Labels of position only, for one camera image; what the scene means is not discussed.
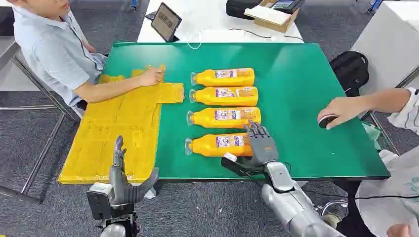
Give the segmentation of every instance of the cardboard box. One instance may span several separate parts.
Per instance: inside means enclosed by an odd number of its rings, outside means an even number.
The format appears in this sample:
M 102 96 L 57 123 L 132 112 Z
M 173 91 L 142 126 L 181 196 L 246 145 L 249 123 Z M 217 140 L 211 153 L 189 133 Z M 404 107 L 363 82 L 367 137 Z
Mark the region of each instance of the cardboard box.
M 259 6 L 266 6 L 268 4 L 273 4 L 275 2 L 276 2 L 276 0 L 263 0 L 259 4 Z M 262 19 L 262 18 L 252 16 L 250 14 L 245 13 L 245 15 L 253 17 L 254 18 L 253 22 L 255 24 L 259 25 L 259 26 L 263 26 L 263 27 L 269 28 L 269 29 L 274 30 L 274 31 L 279 31 L 279 32 L 285 33 L 287 31 L 288 27 L 291 25 L 292 22 L 294 22 L 295 18 L 297 17 L 298 11 L 299 11 L 299 9 L 297 9 L 292 15 L 290 15 L 288 20 L 286 20 L 281 25 L 277 24 L 277 23 L 274 23 L 274 22 L 271 22 L 271 21 L 268 21 L 268 20 L 265 20 L 265 19 Z

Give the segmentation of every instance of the orange bottle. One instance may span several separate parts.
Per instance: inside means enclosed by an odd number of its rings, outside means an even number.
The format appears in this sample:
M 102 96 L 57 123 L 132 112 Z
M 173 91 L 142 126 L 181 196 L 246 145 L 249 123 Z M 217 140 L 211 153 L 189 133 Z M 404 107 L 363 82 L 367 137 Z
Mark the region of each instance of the orange bottle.
M 255 106 L 258 92 L 254 86 L 245 87 L 206 87 L 202 90 L 191 89 L 191 103 L 201 102 L 206 105 Z
M 244 128 L 243 125 L 248 125 L 250 119 L 260 123 L 259 108 L 206 108 L 195 113 L 188 111 L 186 114 L 186 122 L 189 126 L 197 124 L 206 128 Z
M 198 153 L 205 157 L 222 157 L 227 152 L 240 157 L 251 157 L 253 152 L 247 133 L 205 135 L 201 138 L 185 141 L 185 153 Z
M 252 68 L 237 68 L 228 70 L 205 70 L 201 73 L 191 73 L 191 84 L 204 86 L 252 86 L 254 71 Z

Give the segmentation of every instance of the black bag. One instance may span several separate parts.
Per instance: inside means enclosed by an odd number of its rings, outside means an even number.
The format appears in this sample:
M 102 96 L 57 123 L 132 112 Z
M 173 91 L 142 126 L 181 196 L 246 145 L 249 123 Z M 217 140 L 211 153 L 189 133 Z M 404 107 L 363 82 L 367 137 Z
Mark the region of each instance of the black bag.
M 368 59 L 364 54 L 346 51 L 330 61 L 340 85 L 349 97 L 359 96 L 359 88 L 370 78 Z
M 227 0 L 226 3 L 226 12 L 229 16 L 234 16 L 242 19 L 253 20 L 253 17 L 246 16 L 245 10 L 246 8 L 253 8 L 262 0 Z

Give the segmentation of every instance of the light blue shirt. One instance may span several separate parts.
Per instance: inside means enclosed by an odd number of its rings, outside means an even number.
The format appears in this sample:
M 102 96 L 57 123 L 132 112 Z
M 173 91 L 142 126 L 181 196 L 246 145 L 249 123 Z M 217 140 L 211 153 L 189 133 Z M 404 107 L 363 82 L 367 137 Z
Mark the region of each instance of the light blue shirt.
M 57 92 L 69 106 L 81 98 L 73 92 L 86 81 L 96 84 L 106 57 L 89 53 L 84 35 L 72 12 L 63 22 L 35 15 L 14 6 L 15 40 L 32 71 Z

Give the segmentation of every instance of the white shirt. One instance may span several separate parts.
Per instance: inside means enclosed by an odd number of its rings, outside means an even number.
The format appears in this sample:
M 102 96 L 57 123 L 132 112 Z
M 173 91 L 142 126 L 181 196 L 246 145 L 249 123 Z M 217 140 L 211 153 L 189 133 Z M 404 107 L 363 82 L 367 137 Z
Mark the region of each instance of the white shirt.
M 401 112 L 393 113 L 388 120 L 396 127 L 419 131 L 419 90 L 409 88 L 408 103 Z M 383 150 L 380 156 L 391 177 L 383 181 L 362 181 L 356 197 L 371 196 L 418 196 L 419 195 L 419 147 L 398 157 Z M 371 233 L 386 237 L 387 230 L 395 224 L 409 224 L 412 237 L 419 237 L 419 198 L 357 199 L 356 204 Z
M 81 98 L 73 90 L 86 81 L 95 84 L 106 57 L 89 53 L 83 46 L 84 35 L 72 12 L 63 22 L 13 7 L 15 40 L 32 71 L 57 92 L 69 106 Z

